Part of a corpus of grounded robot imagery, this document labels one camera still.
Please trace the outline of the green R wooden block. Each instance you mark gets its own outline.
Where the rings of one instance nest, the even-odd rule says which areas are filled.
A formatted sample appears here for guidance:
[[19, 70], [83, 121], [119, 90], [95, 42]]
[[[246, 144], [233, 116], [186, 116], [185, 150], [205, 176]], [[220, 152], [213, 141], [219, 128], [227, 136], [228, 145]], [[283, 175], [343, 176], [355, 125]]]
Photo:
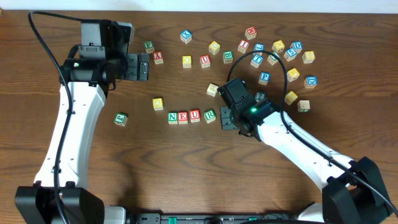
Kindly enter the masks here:
[[216, 114], [214, 110], [208, 110], [204, 112], [204, 118], [207, 123], [211, 123], [216, 120]]

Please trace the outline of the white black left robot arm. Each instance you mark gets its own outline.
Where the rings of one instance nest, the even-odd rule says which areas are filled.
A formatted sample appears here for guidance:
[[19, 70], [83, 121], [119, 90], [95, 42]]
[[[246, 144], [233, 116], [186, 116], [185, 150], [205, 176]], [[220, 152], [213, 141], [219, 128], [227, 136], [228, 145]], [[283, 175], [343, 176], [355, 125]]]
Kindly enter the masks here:
[[17, 188], [15, 205], [26, 223], [131, 223], [124, 207], [106, 206], [88, 191], [88, 159], [109, 84], [146, 81], [149, 55], [69, 57], [61, 70], [67, 84], [50, 147], [33, 185]]

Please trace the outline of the blue P wooden block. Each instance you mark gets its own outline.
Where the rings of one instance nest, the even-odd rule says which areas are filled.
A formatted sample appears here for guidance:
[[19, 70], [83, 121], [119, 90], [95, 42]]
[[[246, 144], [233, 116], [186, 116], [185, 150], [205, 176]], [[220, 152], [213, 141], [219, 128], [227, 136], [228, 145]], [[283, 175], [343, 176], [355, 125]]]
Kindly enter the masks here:
[[271, 79], [270, 73], [261, 72], [258, 83], [261, 85], [267, 85]]

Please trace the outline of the red E wooden block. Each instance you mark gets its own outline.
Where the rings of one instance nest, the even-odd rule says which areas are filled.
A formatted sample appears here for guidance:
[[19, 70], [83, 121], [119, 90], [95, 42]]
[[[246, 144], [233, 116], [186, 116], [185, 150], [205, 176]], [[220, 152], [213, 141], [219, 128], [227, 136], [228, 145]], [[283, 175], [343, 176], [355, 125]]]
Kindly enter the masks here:
[[187, 124], [188, 123], [188, 113], [186, 111], [178, 112], [178, 124]]

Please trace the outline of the green N wooden block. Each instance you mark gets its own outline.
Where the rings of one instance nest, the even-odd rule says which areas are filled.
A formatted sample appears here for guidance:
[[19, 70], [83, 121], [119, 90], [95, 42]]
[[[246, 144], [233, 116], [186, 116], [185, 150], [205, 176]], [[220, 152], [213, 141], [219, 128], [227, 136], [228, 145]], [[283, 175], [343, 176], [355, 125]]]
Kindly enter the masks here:
[[168, 113], [168, 123], [169, 124], [177, 124], [178, 123], [178, 113], [177, 112]]

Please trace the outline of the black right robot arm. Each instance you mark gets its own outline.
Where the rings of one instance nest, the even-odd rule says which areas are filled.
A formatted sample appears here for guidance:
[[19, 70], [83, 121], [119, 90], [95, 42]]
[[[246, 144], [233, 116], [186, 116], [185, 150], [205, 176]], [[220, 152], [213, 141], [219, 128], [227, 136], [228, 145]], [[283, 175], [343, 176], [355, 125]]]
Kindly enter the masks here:
[[226, 100], [224, 129], [277, 149], [321, 190], [322, 202], [302, 210], [296, 219], [307, 223], [381, 223], [397, 213], [381, 172], [368, 157], [356, 161], [341, 154], [295, 124], [269, 100], [251, 95]]

